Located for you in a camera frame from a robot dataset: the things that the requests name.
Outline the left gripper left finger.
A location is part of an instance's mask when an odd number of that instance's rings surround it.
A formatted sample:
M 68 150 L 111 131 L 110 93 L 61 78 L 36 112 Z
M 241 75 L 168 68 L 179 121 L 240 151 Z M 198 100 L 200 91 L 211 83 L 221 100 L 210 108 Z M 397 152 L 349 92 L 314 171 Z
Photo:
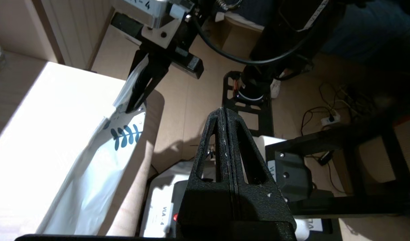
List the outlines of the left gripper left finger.
M 233 219 L 232 146 L 228 140 L 227 109 L 209 114 L 193 160 L 185 193 L 179 208 L 178 223 L 227 223 Z M 211 136 L 216 144 L 216 181 L 202 179 Z

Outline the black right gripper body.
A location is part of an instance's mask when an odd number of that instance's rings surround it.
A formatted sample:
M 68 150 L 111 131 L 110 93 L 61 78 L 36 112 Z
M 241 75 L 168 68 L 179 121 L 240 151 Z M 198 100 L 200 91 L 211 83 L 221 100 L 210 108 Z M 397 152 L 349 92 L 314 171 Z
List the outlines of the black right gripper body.
M 189 52 L 189 48 L 198 34 L 193 23 L 180 22 L 167 48 L 157 44 L 158 40 L 164 39 L 164 32 L 165 37 L 169 37 L 169 32 L 166 29 L 148 28 L 122 13 L 116 13 L 113 16 L 111 25 L 118 29 L 128 40 L 133 41 L 139 46 L 132 61 L 130 73 L 145 56 L 156 55 L 157 57 L 167 59 L 173 66 L 193 78 L 199 79 L 201 77 L 204 71 L 203 61 Z

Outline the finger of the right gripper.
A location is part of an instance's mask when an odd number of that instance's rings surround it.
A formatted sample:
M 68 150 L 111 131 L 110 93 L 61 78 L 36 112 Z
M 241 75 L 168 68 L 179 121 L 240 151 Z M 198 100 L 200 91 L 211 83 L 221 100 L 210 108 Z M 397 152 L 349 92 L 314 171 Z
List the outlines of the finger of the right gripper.
M 170 60 L 165 51 L 146 52 L 148 63 L 140 75 L 140 104 L 142 105 L 149 94 L 156 88 L 164 76 L 168 73 Z
M 137 108 L 137 105 L 139 104 L 139 101 L 141 100 L 143 93 L 145 90 L 145 80 L 143 75 L 139 75 L 138 78 L 136 79 L 133 87 L 132 87 L 132 93 L 129 99 L 129 102 L 126 107 L 126 113 L 131 113 L 135 111 Z

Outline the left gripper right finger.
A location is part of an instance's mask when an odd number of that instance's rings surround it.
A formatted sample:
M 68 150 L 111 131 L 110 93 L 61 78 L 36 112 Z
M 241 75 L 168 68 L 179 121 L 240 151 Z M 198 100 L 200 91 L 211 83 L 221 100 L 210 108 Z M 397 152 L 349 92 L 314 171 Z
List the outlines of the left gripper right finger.
M 226 110 L 226 139 L 235 217 L 242 221 L 294 223 L 289 206 L 244 120 L 229 109 Z

